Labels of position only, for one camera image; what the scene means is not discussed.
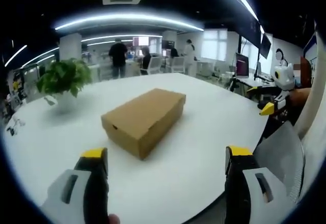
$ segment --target finger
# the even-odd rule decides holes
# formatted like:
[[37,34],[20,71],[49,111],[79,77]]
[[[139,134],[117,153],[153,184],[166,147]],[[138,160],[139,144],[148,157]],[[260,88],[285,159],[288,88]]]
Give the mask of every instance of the finger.
[[115,214],[108,215],[108,220],[110,224],[120,224],[120,219]]

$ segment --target gray fabric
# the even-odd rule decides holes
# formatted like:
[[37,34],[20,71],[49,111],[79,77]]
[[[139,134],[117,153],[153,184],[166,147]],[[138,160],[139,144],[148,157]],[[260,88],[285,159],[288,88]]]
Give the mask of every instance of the gray fabric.
[[290,122],[263,140],[254,152],[259,167],[268,168],[286,187],[296,203],[301,190],[304,154],[301,141]]

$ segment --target man in black shirt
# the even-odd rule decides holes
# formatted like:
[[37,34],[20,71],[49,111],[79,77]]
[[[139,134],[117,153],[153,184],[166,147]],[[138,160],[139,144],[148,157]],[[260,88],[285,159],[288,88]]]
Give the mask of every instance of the man in black shirt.
[[108,55],[113,62],[112,76],[113,79],[124,78],[126,74],[126,53],[127,47],[121,42],[121,39],[117,38],[116,43],[111,47]]

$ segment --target ceiling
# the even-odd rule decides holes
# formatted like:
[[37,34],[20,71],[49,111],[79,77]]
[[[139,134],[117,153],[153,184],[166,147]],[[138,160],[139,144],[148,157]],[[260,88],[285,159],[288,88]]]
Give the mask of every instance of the ceiling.
[[[78,14],[110,12],[118,8],[139,11],[148,9],[157,15],[166,11],[181,14],[189,19],[204,23],[206,28],[235,28],[236,8],[241,7],[238,0],[141,0],[139,5],[103,6],[102,0],[1,0],[6,9],[4,24],[0,27],[1,46],[4,57],[10,57],[17,48],[9,45],[28,45],[29,51],[40,52],[53,48],[66,32],[56,32],[53,27],[64,18]],[[276,38],[289,41],[301,47],[313,33],[313,19],[308,14],[303,0],[248,0],[255,10],[261,24]],[[81,34],[95,35],[103,32],[121,33],[128,31],[162,32],[165,26],[141,25],[93,25],[81,30]]]

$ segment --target round white table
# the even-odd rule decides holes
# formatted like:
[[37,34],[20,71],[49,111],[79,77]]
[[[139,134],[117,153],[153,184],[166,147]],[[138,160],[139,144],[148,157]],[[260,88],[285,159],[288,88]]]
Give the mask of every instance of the round white table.
[[[100,116],[153,88],[185,93],[186,104],[180,120],[140,161],[107,138]],[[5,131],[9,159],[40,206],[50,184],[85,150],[108,147],[108,212],[122,224],[180,224],[200,213],[224,191],[225,147],[253,151],[267,121],[249,99],[176,73],[95,83],[77,99],[67,115],[44,99],[20,108],[15,117],[26,125],[15,136]]]

